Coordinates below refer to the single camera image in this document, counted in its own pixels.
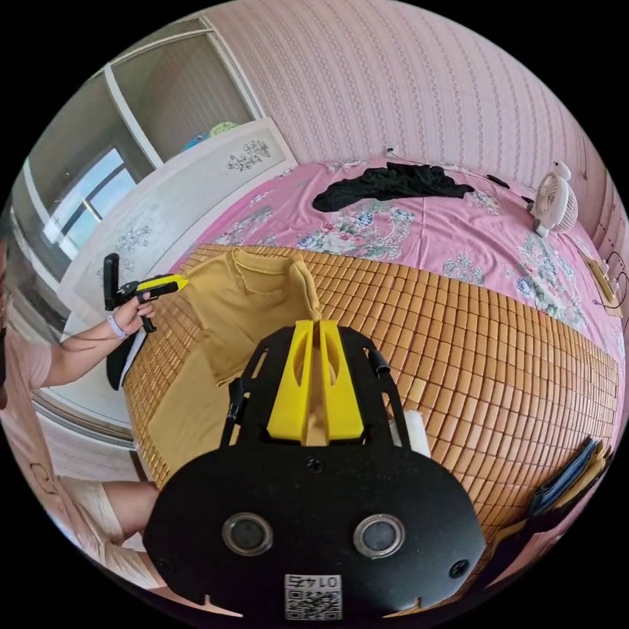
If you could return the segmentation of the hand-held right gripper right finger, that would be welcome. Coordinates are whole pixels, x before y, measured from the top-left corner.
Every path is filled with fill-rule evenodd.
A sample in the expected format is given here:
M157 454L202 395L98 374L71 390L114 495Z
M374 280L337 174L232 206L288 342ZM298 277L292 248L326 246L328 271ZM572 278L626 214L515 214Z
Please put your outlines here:
M327 440L361 440L364 424L343 346L333 320L319 323L322 402Z

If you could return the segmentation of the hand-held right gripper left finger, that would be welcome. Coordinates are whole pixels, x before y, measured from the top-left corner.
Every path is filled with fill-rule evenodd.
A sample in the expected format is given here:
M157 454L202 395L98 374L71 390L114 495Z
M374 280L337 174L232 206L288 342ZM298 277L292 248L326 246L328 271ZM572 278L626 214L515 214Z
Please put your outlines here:
M311 401L314 323L295 323L267 432L274 440L306 440Z

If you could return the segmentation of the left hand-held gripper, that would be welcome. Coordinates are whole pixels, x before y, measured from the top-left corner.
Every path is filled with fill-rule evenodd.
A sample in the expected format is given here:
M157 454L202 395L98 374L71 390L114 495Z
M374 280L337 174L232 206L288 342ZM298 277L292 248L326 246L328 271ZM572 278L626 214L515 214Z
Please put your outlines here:
M163 295L179 292L187 284L188 280L178 273L157 275L141 282L129 283L118 291L117 295L120 297L120 303L116 309L136 295L139 295L139 298L160 298ZM155 331L155 326L151 320L145 318L143 321L143 327L148 334Z

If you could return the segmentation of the person's left hand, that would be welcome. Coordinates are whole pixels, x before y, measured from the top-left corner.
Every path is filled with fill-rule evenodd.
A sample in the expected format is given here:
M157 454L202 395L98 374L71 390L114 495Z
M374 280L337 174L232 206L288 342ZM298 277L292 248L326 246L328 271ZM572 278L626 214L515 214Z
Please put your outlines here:
M121 305L113 313L113 319L125 336L138 332L144 323L144 319L151 320L155 315L150 292L144 292L134 296L131 300Z

